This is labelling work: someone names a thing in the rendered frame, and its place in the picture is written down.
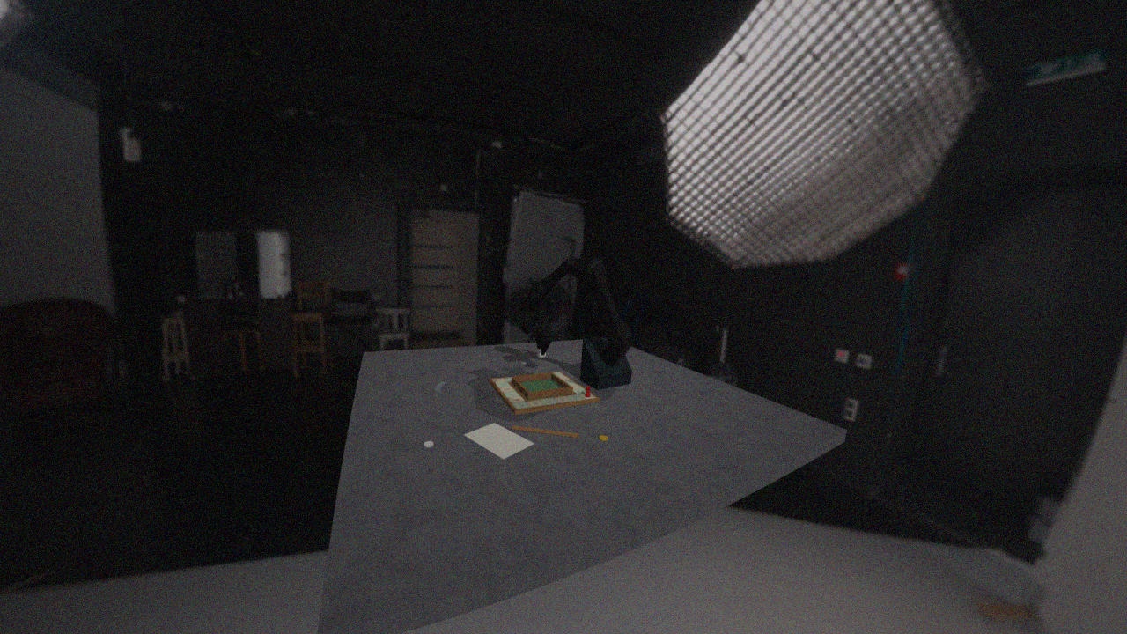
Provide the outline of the beige flat rectangular panel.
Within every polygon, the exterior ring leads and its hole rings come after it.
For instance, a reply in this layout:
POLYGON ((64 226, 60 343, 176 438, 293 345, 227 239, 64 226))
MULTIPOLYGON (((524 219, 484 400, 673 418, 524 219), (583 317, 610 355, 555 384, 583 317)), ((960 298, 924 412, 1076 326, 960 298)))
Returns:
POLYGON ((478 445, 482 446, 482 448, 491 450, 502 459, 506 459, 518 450, 529 448, 529 446, 533 444, 518 436, 518 434, 512 434, 512 431, 508 431, 503 428, 502 425, 497 423, 483 426, 483 428, 464 434, 464 436, 472 439, 474 443, 478 443, 478 445))

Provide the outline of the brown wooden stick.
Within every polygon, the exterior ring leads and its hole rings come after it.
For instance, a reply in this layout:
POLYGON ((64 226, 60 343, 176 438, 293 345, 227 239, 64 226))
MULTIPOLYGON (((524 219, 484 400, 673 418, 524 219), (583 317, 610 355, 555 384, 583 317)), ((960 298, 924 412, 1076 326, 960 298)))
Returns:
POLYGON ((540 432, 540 434, 554 434, 554 436, 568 436, 568 437, 579 438, 579 434, 571 434, 571 432, 566 432, 566 431, 544 431, 544 430, 538 430, 538 429, 531 429, 531 428, 522 428, 522 426, 517 426, 517 425, 513 425, 512 429, 514 429, 514 430, 522 430, 522 431, 534 431, 534 432, 540 432))

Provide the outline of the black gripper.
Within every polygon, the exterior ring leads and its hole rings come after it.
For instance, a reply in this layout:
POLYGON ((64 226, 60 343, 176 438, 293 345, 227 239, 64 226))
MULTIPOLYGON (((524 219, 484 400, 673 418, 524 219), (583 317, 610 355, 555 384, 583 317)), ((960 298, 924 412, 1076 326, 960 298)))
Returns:
POLYGON ((541 356, 544 356, 545 350, 552 341, 559 341, 559 334, 552 330, 550 327, 550 321, 553 320, 551 314, 533 314, 533 320, 539 320, 541 322, 541 332, 533 330, 532 336, 535 338, 538 343, 538 350, 541 349, 541 356))

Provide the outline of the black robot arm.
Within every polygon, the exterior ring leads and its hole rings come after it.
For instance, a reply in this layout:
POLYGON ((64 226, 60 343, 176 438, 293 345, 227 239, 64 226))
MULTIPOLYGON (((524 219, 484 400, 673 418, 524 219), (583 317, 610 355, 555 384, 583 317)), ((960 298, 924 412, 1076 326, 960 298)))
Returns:
MULTIPOLYGON (((520 294, 520 310, 522 312, 536 312, 536 314, 551 314, 551 304, 556 304, 556 300, 553 297, 544 298, 545 294, 550 293, 553 285, 558 284, 566 274, 582 278, 594 291, 597 304, 607 320, 607 333, 605 334, 609 346, 601 349, 603 360, 607 365, 619 365, 620 358, 623 358, 627 350, 630 349, 631 332, 629 325, 616 313, 615 301, 612 300, 607 289, 607 268, 600 258, 566 258, 566 261, 550 276, 541 278, 538 284, 531 286, 530 294, 520 294)), ((539 320, 521 322, 520 325, 522 325, 524 334, 530 334, 536 329, 536 332, 541 332, 539 320)))

